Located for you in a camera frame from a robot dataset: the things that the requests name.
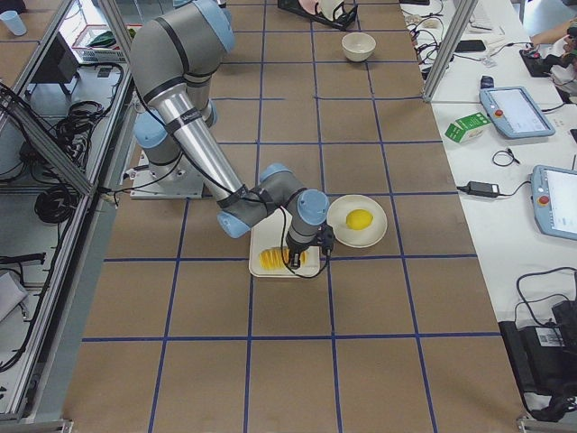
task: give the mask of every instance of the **white desk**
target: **white desk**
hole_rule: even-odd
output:
[[[564,106],[547,115],[557,132],[545,139],[507,140],[490,125],[481,137],[465,143],[449,140],[444,131],[455,118],[481,111],[481,105],[433,104],[433,110],[457,185],[469,180],[497,183],[502,193],[510,194],[528,179],[537,164],[570,169],[577,153],[577,143],[568,132],[577,126],[577,106]],[[503,168],[491,162],[492,155],[506,147],[511,148],[520,165]],[[559,266],[577,267],[577,242],[539,232],[529,185],[511,198],[460,197],[498,320],[513,319],[519,302],[515,286],[519,276]],[[552,293],[564,293],[574,299],[575,291],[568,272],[527,279],[522,282],[522,289],[528,299]],[[542,318],[548,318],[551,306],[561,300],[549,299],[533,307],[537,314],[542,312]],[[519,317],[528,318],[526,312],[519,308]]]
[[[497,38],[503,38],[494,44],[487,44],[493,52],[500,46],[509,42],[529,41],[529,36],[523,28],[522,22],[508,0],[480,0],[488,16],[494,25],[493,33],[466,33],[463,39],[483,39],[486,42],[496,41]],[[403,10],[412,14],[426,15],[438,12],[440,2],[432,0],[431,5],[413,6],[403,5]],[[443,1],[443,16],[440,17],[444,23],[445,31],[451,22],[454,14],[452,0]],[[423,25],[419,27],[422,30],[430,31],[436,39],[441,39],[441,28],[428,29]],[[432,38],[426,32],[421,32],[418,42],[431,42]],[[479,83],[481,76],[489,75],[495,81],[495,87],[523,86],[538,104],[561,104],[561,98],[555,90],[549,78],[533,78],[530,76],[523,60],[518,51],[523,49],[523,45],[514,45],[505,47],[501,52],[495,54],[493,59],[497,66],[489,68],[480,61],[468,60],[455,57],[449,64],[449,68],[444,74],[444,78],[433,95],[433,102],[479,102]],[[485,52],[463,53],[463,56],[479,59],[486,57]]]

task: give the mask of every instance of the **blue tape grid line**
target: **blue tape grid line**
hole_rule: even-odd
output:
[[[372,4],[372,5],[397,5],[397,3],[382,3],[382,4]],[[258,138],[257,138],[257,176],[258,176],[258,167],[259,167],[259,157],[260,157],[260,146],[263,144],[261,141],[261,123],[262,123],[262,101],[263,100],[281,100],[281,98],[265,98],[263,95],[263,66],[266,63],[285,63],[285,62],[265,62],[264,61],[264,48],[265,48],[265,37],[267,31],[264,30],[266,28],[266,5],[264,7],[264,16],[263,16],[263,31],[262,31],[262,46],[261,46],[261,62],[254,62],[255,64],[261,65],[261,83],[260,83],[260,97],[259,98],[219,98],[223,100],[259,100],[259,126],[258,126]],[[406,30],[393,30],[393,32],[405,32]],[[303,32],[310,32],[311,35],[311,42],[312,42],[312,50],[313,50],[313,68],[315,74],[315,99],[316,99],[316,113],[317,113],[317,134],[318,134],[318,141],[317,143],[305,143],[305,144],[312,144],[318,145],[319,148],[319,156],[320,156],[320,163],[321,163],[321,184],[322,189],[325,189],[325,177],[324,177],[324,168],[322,167],[323,164],[323,146],[324,145],[331,145],[331,144],[338,144],[338,143],[322,143],[321,140],[321,129],[320,129],[320,110],[319,110],[319,100],[369,100],[373,104],[375,120],[378,126],[378,134],[379,134],[379,142],[368,142],[378,144],[381,147],[382,157],[385,163],[385,171],[387,182],[389,184],[389,191],[390,193],[383,193],[383,194],[371,194],[373,196],[388,196],[391,198],[392,202],[392,212],[394,216],[394,222],[397,228],[398,234],[398,243],[400,248],[400,255],[383,255],[383,256],[365,256],[365,257],[334,257],[334,261],[349,261],[349,260],[371,260],[371,259],[400,259],[403,264],[403,271],[405,273],[407,291],[408,291],[408,299],[409,305],[411,310],[411,316],[413,319],[413,326],[415,329],[415,333],[413,334],[370,334],[370,335],[341,335],[338,336],[335,333],[335,322],[334,322],[334,300],[333,300],[333,291],[332,291],[332,276],[330,273],[330,267],[328,268],[327,279],[328,279],[328,299],[329,299],[329,312],[330,312],[330,321],[331,321],[331,335],[330,336],[253,336],[252,335],[252,305],[253,305],[253,295],[254,295],[254,279],[251,277],[250,282],[250,290],[249,290],[249,317],[248,317],[248,329],[247,329],[247,336],[170,336],[169,335],[169,324],[171,319],[172,307],[175,297],[177,279],[178,279],[178,272],[179,272],[179,264],[181,262],[192,262],[192,261],[247,261],[246,258],[184,258],[181,257],[185,228],[186,228],[186,221],[188,215],[188,201],[185,207],[185,212],[183,216],[183,222],[180,232],[179,238],[179,248],[178,254],[176,258],[113,258],[113,259],[105,259],[105,262],[109,263],[122,263],[122,262],[175,262],[175,270],[173,275],[173,282],[171,288],[171,294],[169,298],[169,308],[167,312],[166,324],[165,324],[165,331],[164,336],[134,336],[134,337],[86,337],[83,338],[83,342],[85,343],[102,343],[102,342],[162,342],[162,349],[160,353],[160,361],[159,367],[157,372],[157,380],[155,384],[155,391],[153,396],[153,402],[151,407],[151,417],[149,423],[149,433],[152,433],[154,428],[154,420],[156,415],[156,409],[158,406],[158,398],[160,393],[160,384],[162,378],[162,370],[164,366],[164,357],[166,354],[167,343],[171,341],[246,341],[247,342],[247,352],[246,352],[246,373],[245,373],[245,390],[244,390],[244,418],[243,418],[243,432],[248,431],[249,426],[249,404],[250,404],[250,381],[251,381],[251,356],[252,356],[252,341],[302,341],[302,340],[330,340],[332,344],[332,356],[333,356],[333,367],[334,367],[334,394],[335,394],[335,410],[336,410],[336,418],[337,418],[337,427],[339,433],[343,432],[343,420],[341,414],[341,407],[340,407],[340,392],[339,392],[339,376],[338,376],[338,359],[337,359],[337,347],[336,341],[338,340],[351,340],[351,339],[391,339],[391,338],[414,338],[417,343],[417,350],[419,354],[419,361],[421,365],[421,371],[423,374],[423,381],[426,389],[426,398],[428,403],[428,408],[430,412],[431,422],[433,425],[433,430],[437,432],[437,426],[435,421],[435,412],[434,406],[432,402],[431,392],[429,389],[429,383],[426,376],[426,364],[425,358],[423,354],[423,348],[421,345],[422,338],[438,338],[438,337],[498,337],[500,336],[499,332],[470,332],[470,333],[419,333],[418,331],[418,323],[417,323],[417,315],[415,311],[415,305],[412,298],[411,288],[410,288],[410,281],[408,278],[408,269],[407,269],[407,259],[414,259],[414,258],[444,258],[444,259],[452,259],[452,258],[465,258],[465,257],[476,257],[476,254],[430,254],[430,255],[409,255],[404,254],[402,239],[400,236],[400,229],[399,229],[399,222],[398,222],[398,215],[395,206],[394,197],[397,196],[407,196],[407,195],[454,195],[457,194],[457,191],[440,191],[440,192],[408,192],[408,193],[395,193],[392,191],[391,180],[389,176],[389,166],[387,164],[386,158],[386,147],[388,142],[384,142],[382,140],[382,133],[380,130],[379,125],[379,118],[377,113],[376,101],[380,100],[406,100],[406,99],[420,99],[420,97],[394,97],[394,98],[378,98],[378,97],[370,97],[370,98],[330,98],[330,97],[319,97],[317,91],[317,76],[316,76],[316,64],[317,63],[345,63],[345,61],[317,61],[315,59],[315,46],[314,46],[314,32],[331,32],[331,31],[319,31],[314,30],[313,24],[310,24],[310,29],[308,31]],[[413,60],[389,60],[389,61],[375,61],[375,63],[391,63],[391,62],[399,62],[399,63],[415,63]],[[371,82],[371,72],[365,64],[367,68],[367,75],[370,87],[372,88]],[[395,144],[412,144],[412,143],[440,143],[438,140],[432,141],[407,141],[407,142],[391,142]],[[270,145],[277,145],[282,143],[270,143]]]
[[[164,325],[164,336],[162,338],[162,350],[160,351],[159,368],[156,375],[156,383],[154,385],[154,395],[152,397],[152,407],[151,407],[151,417],[148,425],[148,433],[152,433],[154,430],[154,419],[156,417],[156,408],[158,405],[159,392],[160,392],[160,382],[162,380],[162,369],[164,367],[164,356],[166,354],[166,345],[168,343],[168,336],[170,330],[170,319],[172,316],[172,307],[174,305],[174,296],[177,288],[177,280],[179,277],[179,266],[180,266],[180,255],[182,253],[182,245],[184,243],[184,234],[187,227],[187,217],[188,217],[188,205],[189,199],[186,200],[184,213],[182,216],[182,224],[180,226],[180,237],[179,237],[179,248],[177,250],[176,262],[174,264],[174,274],[172,276],[172,287],[170,289],[169,307],[166,314],[166,323]]]
[[[360,255],[331,257],[333,262],[344,262],[353,260],[398,260],[398,259],[469,259],[476,258],[477,254],[383,254],[383,255]],[[148,262],[248,262],[247,257],[121,257],[105,259],[105,263],[148,263]]]
[[[359,31],[361,31],[362,30],[361,24],[358,20],[357,20],[357,23],[358,23],[358,29],[359,29]],[[372,87],[372,79],[371,79],[371,70],[369,69],[369,65],[366,63],[365,63],[365,68],[367,69],[367,76],[369,79],[369,86],[371,88],[371,94],[374,94],[374,92],[372,92],[373,87]],[[381,125],[380,125],[380,120],[379,120],[379,110],[377,108],[377,103],[374,99],[372,101],[372,107],[373,107],[373,111],[374,111],[375,122],[377,123],[377,134],[379,135],[379,140],[382,142],[382,130],[380,128]],[[411,317],[413,320],[413,327],[415,329],[415,339],[416,339],[416,343],[417,343],[417,351],[418,351],[419,363],[420,363],[420,367],[421,367],[421,374],[423,376],[423,385],[425,387],[426,402],[427,402],[427,406],[429,409],[429,416],[431,419],[431,425],[433,427],[433,431],[434,431],[434,433],[438,433],[438,427],[436,425],[436,417],[435,417],[435,408],[433,405],[433,397],[431,395],[431,389],[430,389],[428,376],[427,376],[427,372],[426,372],[425,354],[423,353],[423,346],[421,344],[421,337],[420,337],[419,332],[418,332],[417,312],[416,312],[416,308],[415,308],[415,301],[413,300],[410,279],[408,277],[407,260],[405,258],[405,251],[404,251],[403,241],[401,238],[400,223],[398,221],[397,205],[395,203],[395,195],[393,193],[394,188],[393,188],[392,180],[390,178],[390,170],[389,170],[389,163],[387,161],[386,148],[384,145],[382,145],[380,148],[381,148],[383,161],[385,164],[385,175],[387,178],[387,183],[389,185],[389,191],[391,192],[390,203],[391,203],[391,208],[392,208],[392,213],[393,213],[393,220],[395,223],[395,227],[397,229],[398,248],[400,250],[401,263],[403,266],[403,273],[405,275],[405,284],[407,286],[408,303],[409,303],[409,307],[410,307],[410,311],[411,311]]]
[[[249,301],[249,316],[252,318],[252,297]],[[331,336],[254,336],[252,321],[249,320],[248,336],[87,336],[83,343],[131,343],[170,341],[307,341],[307,340],[390,340],[403,338],[485,338],[501,337],[500,332],[425,332],[423,334],[345,334]]]

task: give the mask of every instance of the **power adapter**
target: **power adapter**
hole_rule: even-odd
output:
[[[470,196],[496,198],[501,195],[499,185],[496,183],[470,181],[464,187],[457,187],[457,189]]]

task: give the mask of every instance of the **green carton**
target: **green carton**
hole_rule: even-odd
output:
[[[452,122],[444,134],[454,142],[462,143],[483,134],[489,123],[490,120],[482,113],[475,113]]]

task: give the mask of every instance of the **black strap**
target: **black strap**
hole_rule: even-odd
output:
[[[227,207],[232,206],[234,203],[236,203],[238,200],[240,200],[242,197],[244,197],[248,192],[249,192],[249,190],[248,190],[248,188],[246,188],[246,185],[242,185],[240,188],[238,188],[237,191],[235,191],[233,194],[231,194],[227,198],[223,198],[222,200],[218,200],[216,202],[216,204],[221,209],[226,209]]]
[[[188,64],[188,56],[187,52],[185,51],[184,47],[182,46],[182,42],[180,42],[179,37],[177,36],[176,32],[170,24],[166,22],[166,20],[162,17],[155,18],[155,21],[160,24],[160,26],[164,29],[166,34],[169,36],[170,40],[174,44],[174,48],[177,49],[177,53],[180,56],[180,61],[182,62],[182,68],[184,72],[188,72],[190,70],[190,65]]]
[[[173,135],[177,130],[183,127],[186,124],[194,122],[197,119],[202,118],[200,112],[193,108],[190,108],[188,111],[184,112],[180,117],[177,117],[169,124],[164,126],[164,129],[169,135]]]
[[[275,210],[277,210],[277,207],[278,207],[277,204],[274,202],[274,200],[272,199],[272,197],[269,194],[269,191],[267,191],[266,189],[254,187],[253,189],[251,189],[251,193],[254,194],[255,196],[257,196],[261,200],[261,203],[267,209],[267,217],[272,215],[272,213]]]
[[[182,77],[175,77],[171,78],[168,81],[160,84],[159,86],[155,87],[153,90],[148,92],[146,95],[142,97],[144,102],[148,104],[151,102],[155,97],[157,97],[162,92],[168,90],[169,88],[174,88],[177,84],[184,83],[185,80]]]

